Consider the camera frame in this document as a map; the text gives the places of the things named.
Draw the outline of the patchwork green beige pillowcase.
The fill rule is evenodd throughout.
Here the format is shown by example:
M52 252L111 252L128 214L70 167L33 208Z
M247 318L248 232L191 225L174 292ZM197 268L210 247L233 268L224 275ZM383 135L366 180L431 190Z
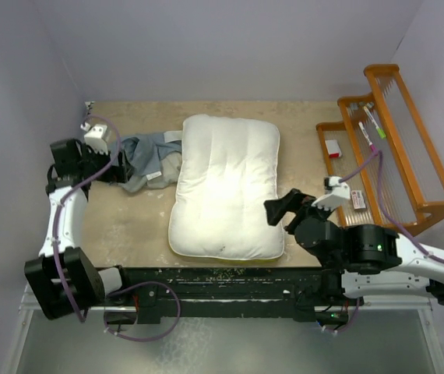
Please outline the patchwork green beige pillowcase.
M122 138L122 150L132 166L132 175L119 185L126 192L135 193L142 188L164 189L176 183L182 164L181 140L181 130Z

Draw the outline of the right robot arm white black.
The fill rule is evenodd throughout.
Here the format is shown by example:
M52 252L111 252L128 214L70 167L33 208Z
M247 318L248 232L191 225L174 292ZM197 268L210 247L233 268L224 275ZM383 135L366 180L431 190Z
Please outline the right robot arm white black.
M329 216L349 198L345 183L327 188L319 198L292 189L280 199L265 201L266 220L276 226L286 213L294 213L285 231L323 270L340 276L340 290L347 298L421 295L444 306L444 250L375 224L336 226Z

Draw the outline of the white quilted pillow yellow stripe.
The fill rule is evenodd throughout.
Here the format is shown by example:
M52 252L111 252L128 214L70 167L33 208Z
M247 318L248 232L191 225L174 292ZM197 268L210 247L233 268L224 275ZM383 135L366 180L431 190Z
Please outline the white quilted pillow yellow stripe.
M183 122L181 145L171 250L225 261L281 257L283 228L268 224L264 207L277 198L279 129L255 119L193 115Z

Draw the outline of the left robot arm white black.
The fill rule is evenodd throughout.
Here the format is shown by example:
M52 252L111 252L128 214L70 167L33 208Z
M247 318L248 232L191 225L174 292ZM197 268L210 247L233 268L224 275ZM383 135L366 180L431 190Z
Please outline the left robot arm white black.
M86 312L121 289L125 277L120 266L98 270L82 249L82 226L92 182L125 183L132 167L119 146L99 152L78 139L51 144L53 164L45 191L50 217L38 257L27 261L24 274L49 320Z

